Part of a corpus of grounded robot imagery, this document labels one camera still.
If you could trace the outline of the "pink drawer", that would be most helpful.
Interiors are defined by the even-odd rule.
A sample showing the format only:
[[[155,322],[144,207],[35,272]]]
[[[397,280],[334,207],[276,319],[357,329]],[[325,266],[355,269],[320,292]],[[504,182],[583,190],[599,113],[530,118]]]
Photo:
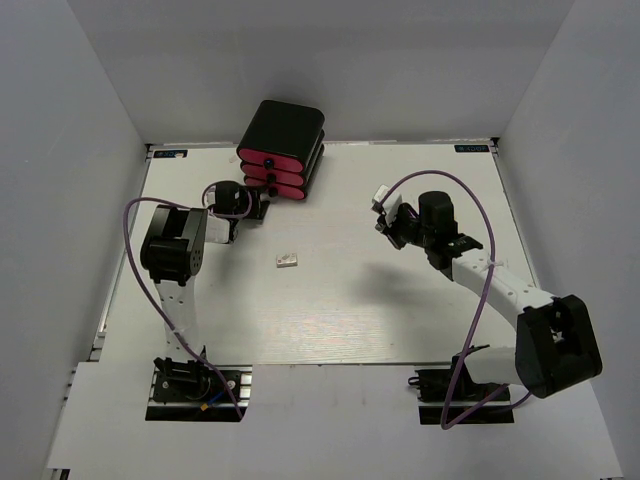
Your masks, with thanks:
[[[266,169],[264,166],[242,161],[241,171],[247,176],[269,184],[280,183],[294,187],[302,187],[307,183],[306,178],[294,172],[278,169]]]
[[[270,153],[249,148],[239,148],[236,153],[242,161],[262,167],[270,165],[273,169],[284,170],[293,173],[300,173],[306,167],[305,160],[300,160],[296,157],[289,157],[277,153]]]
[[[282,197],[294,201],[302,201],[307,198],[307,189],[303,187],[291,186],[283,183],[268,182],[251,176],[244,176],[244,183],[249,187],[256,187],[266,193],[269,197]]]

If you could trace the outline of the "white eraser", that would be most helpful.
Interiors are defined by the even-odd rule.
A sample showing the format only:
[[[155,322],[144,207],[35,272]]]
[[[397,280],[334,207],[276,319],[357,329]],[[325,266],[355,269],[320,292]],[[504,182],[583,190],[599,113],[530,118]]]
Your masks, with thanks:
[[[278,268],[290,268],[298,265],[298,256],[296,253],[288,252],[276,257],[276,266]]]

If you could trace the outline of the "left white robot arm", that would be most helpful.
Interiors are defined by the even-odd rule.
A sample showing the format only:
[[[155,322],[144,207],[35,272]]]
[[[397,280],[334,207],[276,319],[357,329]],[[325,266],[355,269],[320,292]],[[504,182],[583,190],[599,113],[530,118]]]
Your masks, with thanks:
[[[220,181],[205,189],[201,208],[155,201],[140,263],[157,292],[152,299],[164,321],[168,361],[186,363],[206,357],[195,306],[195,277],[203,266],[205,245],[230,245],[240,222],[263,220],[269,206],[265,191]]]

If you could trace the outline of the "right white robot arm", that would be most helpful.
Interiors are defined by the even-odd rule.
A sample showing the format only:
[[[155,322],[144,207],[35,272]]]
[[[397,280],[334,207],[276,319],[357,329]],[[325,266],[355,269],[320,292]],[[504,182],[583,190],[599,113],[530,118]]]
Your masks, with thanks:
[[[472,399],[488,384],[515,384],[546,398],[601,374],[603,364],[586,304],[538,289],[491,260],[481,243],[458,230],[448,194],[420,195],[413,208],[381,186],[372,199],[377,230],[401,249],[423,249],[449,280],[485,297],[515,330],[512,347],[473,347],[451,374],[453,390]]]

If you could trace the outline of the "black drawer cabinet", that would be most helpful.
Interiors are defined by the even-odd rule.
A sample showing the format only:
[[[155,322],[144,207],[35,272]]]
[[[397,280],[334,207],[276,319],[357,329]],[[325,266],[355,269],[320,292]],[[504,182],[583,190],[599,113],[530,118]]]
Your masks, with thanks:
[[[324,154],[324,114],[313,107],[276,100],[260,103],[236,151],[249,148],[306,161],[302,186],[308,194]]]

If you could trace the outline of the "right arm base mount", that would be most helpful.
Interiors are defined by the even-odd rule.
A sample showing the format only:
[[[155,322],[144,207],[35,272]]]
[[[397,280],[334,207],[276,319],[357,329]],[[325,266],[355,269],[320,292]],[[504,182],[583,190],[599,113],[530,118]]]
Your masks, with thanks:
[[[452,357],[449,364],[422,366],[408,378],[410,389],[417,393],[418,414],[421,425],[439,426],[446,394],[459,355]],[[471,409],[499,389],[495,383],[475,383],[466,367],[461,370],[454,388],[447,422]],[[508,390],[501,392],[492,401],[461,421],[463,425],[498,425],[513,424],[514,414],[511,409],[511,397]]]

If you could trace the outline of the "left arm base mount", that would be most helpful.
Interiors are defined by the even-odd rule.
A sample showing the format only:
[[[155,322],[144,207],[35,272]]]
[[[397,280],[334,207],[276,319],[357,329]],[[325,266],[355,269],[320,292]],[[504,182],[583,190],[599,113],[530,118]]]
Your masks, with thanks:
[[[250,367],[220,370],[224,380],[195,361],[170,362],[157,358],[145,420],[156,422],[237,423],[241,421],[229,392],[242,415],[249,406]]]

